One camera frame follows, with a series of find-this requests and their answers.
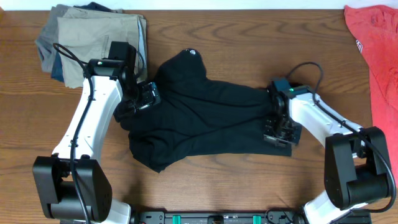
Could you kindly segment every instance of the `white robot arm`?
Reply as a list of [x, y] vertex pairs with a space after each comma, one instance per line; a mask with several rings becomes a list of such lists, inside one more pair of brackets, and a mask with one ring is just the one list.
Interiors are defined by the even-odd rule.
[[[298, 143], [294, 136], [297, 136], [297, 133], [300, 134], [301, 125], [308, 129], [327, 151], [325, 158], [326, 191], [308, 202], [302, 213], [291, 211], [275, 213], [275, 215], [279, 214], [280, 218], [272, 222], [269, 220], [270, 215], [268, 213], [239, 213], [239, 215], [237, 213], [223, 213], [222, 215], [161, 213], [156, 215], [160, 217], [160, 220], [152, 221], [148, 219], [148, 217], [152, 217], [150, 212], [133, 214], [128, 204], [111, 199], [110, 184], [100, 168], [101, 150], [110, 119], [118, 103], [123, 100], [123, 94], [128, 92], [125, 87], [126, 84], [128, 85], [128, 78], [125, 77], [128, 75], [128, 70], [120, 69], [120, 64], [123, 64], [120, 60], [115, 62], [118, 66], [114, 66], [111, 60], [90, 61], [89, 65], [91, 64], [91, 71], [94, 75], [88, 78], [91, 79], [94, 88], [93, 101], [76, 140], [76, 172], [79, 176], [78, 181], [88, 207], [90, 219], [94, 222], [103, 224], [151, 224], [152, 222], [156, 224], [181, 224], [183, 220], [186, 224], [197, 224], [205, 221], [209, 223], [209, 220], [218, 217], [213, 220], [213, 223], [215, 221], [224, 223], [227, 220], [236, 221], [237, 224], [247, 223], [247, 219], [252, 218], [253, 224], [278, 224], [278, 222], [329, 224], [339, 217], [351, 213], [354, 208], [363, 207], [369, 202], [391, 195], [389, 190], [391, 180], [388, 179], [386, 174], [386, 167], [380, 166], [377, 158], [372, 157], [376, 161], [376, 164], [373, 162], [372, 165], [376, 166], [377, 174], [371, 175], [370, 182], [377, 182], [378, 187], [381, 185], [383, 187], [378, 189], [381, 193], [374, 194], [372, 197], [366, 195], [363, 197], [364, 194], [372, 191], [374, 186], [369, 183], [368, 179], [357, 178], [356, 172], [369, 174], [369, 171], [366, 168], [356, 169], [349, 159], [352, 160], [358, 153], [361, 157], [364, 157], [364, 154], [370, 156], [370, 153], [365, 150], [365, 144], [356, 139], [353, 132], [345, 126], [348, 125], [355, 131], [361, 131], [362, 127], [348, 121], [332, 110], [318, 95], [313, 95], [306, 86], [291, 88], [287, 80], [279, 80], [274, 81], [269, 89], [270, 96], [276, 105], [276, 116], [280, 118], [272, 122], [272, 127], [264, 133], [264, 139], [276, 144]], [[120, 73], [118, 76], [115, 76], [115, 69], [119, 69], [117, 71]], [[136, 102], [134, 112], [150, 108], [160, 101], [154, 83], [138, 86], [137, 90], [135, 93], [138, 93], [141, 99]], [[89, 94], [90, 86], [86, 78], [83, 82], [83, 93], [79, 105], [60, 144], [53, 150], [51, 157], [38, 157], [35, 161], [33, 170], [35, 183], [47, 218], [84, 220], [82, 207], [76, 192], [74, 192], [73, 184], [63, 181], [62, 177], [66, 177], [70, 172], [68, 161], [70, 159], [71, 138], [83, 114]], [[317, 104], [326, 109], [329, 114], [315, 104], [314, 96]], [[372, 129], [365, 133], [370, 140], [380, 137], [380, 132], [377, 130]], [[389, 164], [385, 139], [384, 142], [374, 141], [373, 143], [381, 147], [381, 152]], [[341, 174], [341, 169], [344, 169], [348, 174]]]

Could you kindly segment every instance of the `wooden table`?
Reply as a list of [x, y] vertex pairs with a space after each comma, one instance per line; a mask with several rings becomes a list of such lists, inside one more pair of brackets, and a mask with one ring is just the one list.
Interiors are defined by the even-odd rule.
[[[200, 51], [213, 80], [267, 86], [300, 62], [322, 64], [322, 98], [346, 118], [371, 125], [368, 67], [345, 26], [343, 11], [134, 11], [148, 20], [149, 73], [182, 49]], [[0, 22], [0, 222], [58, 223], [42, 213], [32, 165], [64, 135], [81, 89], [43, 73], [34, 40], [48, 11], [5, 12]], [[294, 78], [314, 85], [316, 68]], [[267, 210], [297, 207], [323, 189], [324, 149], [307, 131], [292, 157], [250, 154], [195, 156], [157, 174], [130, 153], [114, 120], [102, 168], [116, 198], [169, 211]], [[382, 200], [370, 207], [380, 208]], [[373, 215], [398, 222], [398, 206]]]

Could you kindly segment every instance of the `black cable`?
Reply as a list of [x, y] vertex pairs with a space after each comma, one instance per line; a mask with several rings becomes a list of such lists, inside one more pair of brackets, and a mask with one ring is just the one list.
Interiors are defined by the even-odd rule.
[[138, 54], [139, 60], [142, 63], [142, 67], [141, 67], [141, 69], [139, 69], [139, 71], [137, 73], [137, 76], [136, 76], [138, 78], [138, 77], [140, 77], [142, 75], [142, 73], [143, 73], [143, 71], [145, 69], [145, 61], [144, 61], [144, 57], [141, 55], [140, 52], [137, 52], [137, 54]]
[[381, 162], [383, 163], [384, 167], [386, 167], [387, 170], [387, 175], [391, 180], [391, 186], [389, 186], [390, 190], [391, 190], [391, 198], [389, 203], [384, 207], [384, 208], [380, 208], [380, 209], [364, 209], [364, 208], [354, 208], [350, 211], [363, 211], [363, 212], [371, 212], [371, 213], [382, 213], [382, 212], [386, 212], [388, 211], [394, 204], [396, 197], [397, 197], [397, 189], [396, 189], [396, 182], [394, 179], [394, 176], [392, 175], [392, 171], [390, 169], [390, 167], [388, 166], [385, 158], [382, 156], [382, 154], [379, 152], [379, 150], [371, 143], [369, 142], [365, 136], [363, 136], [363, 134], [357, 132], [357, 130], [353, 129], [352, 127], [348, 126], [345, 121], [341, 121], [340, 119], [338, 119], [336, 116], [334, 116], [333, 114], [331, 114], [328, 110], [324, 109], [324, 107], [319, 104], [319, 101], [316, 100], [316, 94], [317, 91], [319, 89], [320, 83], [323, 79], [323, 69], [322, 67], [316, 63], [316, 62], [304, 62], [301, 63], [299, 65], [297, 65], [296, 67], [294, 67], [287, 75], [286, 78], [290, 77], [293, 72], [298, 69], [299, 67], [303, 66], [303, 65], [315, 65], [319, 68], [320, 71], [320, 78], [317, 82], [317, 85], [315, 86], [315, 89], [312, 93], [312, 100], [313, 102], [323, 111], [325, 112], [327, 115], [329, 115], [331, 118], [333, 118], [335, 121], [339, 122], [343, 127], [345, 127], [346, 129], [350, 130], [353, 134], [355, 134], [357, 137], [360, 138], [360, 140], [362, 140], [365, 145], [367, 145], [367, 147], [372, 150], [372, 152], [381, 160]]
[[291, 219], [289, 218], [289, 216], [286, 214], [285, 211], [283, 211], [283, 212], [284, 212], [284, 214], [286, 215], [286, 218], [288, 219], [288, 221], [291, 222], [291, 223], [293, 224], [293, 220], [291, 220]]
[[276, 224], [276, 223], [274, 223], [273, 221], [269, 220], [269, 218], [268, 218], [268, 213], [269, 213], [269, 212], [270, 212], [270, 209], [268, 209], [268, 210], [266, 211], [266, 219], [267, 219], [268, 224]]
[[63, 53], [59, 48], [56, 48], [56, 46], [58, 46], [58, 47], [62, 48], [64, 51], [66, 51], [67, 53], [70, 52], [66, 47], [64, 47], [64, 46], [62, 46], [62, 45], [60, 45], [60, 44], [58, 44], [58, 43], [54, 43], [54, 44], [53, 44], [52, 46], [53, 46], [53, 48], [55, 48], [55, 50], [56, 50], [58, 53], [62, 54], [63, 56], [65, 56], [65, 57], [67, 57], [67, 58], [69, 58], [69, 59], [71, 59], [71, 60], [74, 60], [74, 61], [76, 61], [76, 62], [77, 62], [77, 60], [78, 60], [78, 61], [80, 61], [82, 64], [87, 65], [87, 62], [83, 62], [83, 61], [79, 60], [79, 59], [76, 57], [76, 55], [73, 55], [73, 56], [75, 56], [75, 58], [73, 58], [73, 57], [71, 57], [71, 56], [69, 56], [69, 55]]
[[[90, 95], [88, 96], [87, 105], [85, 107], [85, 110], [83, 111], [83, 114], [81, 115], [79, 123], [77, 124], [75, 134], [73, 135], [73, 139], [70, 141], [70, 143], [71, 143], [71, 148], [70, 148], [70, 172], [72, 174], [72, 179], [73, 179], [73, 182], [75, 184], [75, 188], [76, 188], [77, 196], [78, 196], [79, 201], [80, 201], [80, 205], [81, 205], [81, 207], [83, 209], [83, 213], [85, 214], [86, 223], [90, 224], [91, 223], [90, 222], [90, 215], [88, 214], [86, 203], [85, 203], [85, 201], [83, 199], [83, 196], [81, 195], [81, 189], [80, 189], [79, 183], [77, 181], [77, 172], [76, 172], [76, 169], [75, 169], [75, 151], [76, 151], [76, 147], [77, 147], [76, 142], [77, 142], [77, 139], [78, 139], [78, 136], [79, 136], [79, 132], [80, 132], [81, 126], [83, 125], [83, 122], [84, 122], [85, 117], [87, 115], [88, 109], [90, 108], [91, 102], [93, 101], [93, 96], [94, 96], [93, 82], [91, 80], [90, 73], [88, 72], [87, 68], [83, 65], [83, 62], [76, 57], [76, 55], [74, 55], [66, 47], [64, 47], [64, 46], [62, 46], [62, 45], [60, 45], [58, 43], [54, 43], [53, 47], [55, 48], [55, 50], [58, 53], [60, 53], [60, 54], [62, 54], [64, 56], [76, 61], [80, 65], [80, 67], [83, 69], [83, 76], [85, 78], [87, 78], [89, 86], [90, 86]], [[68, 55], [66, 55], [65, 53], [63, 53], [60, 50], [60, 48], [62, 50], [64, 50], [64, 51], [66, 51], [66, 53], [68, 53], [70, 55], [70, 57]]]

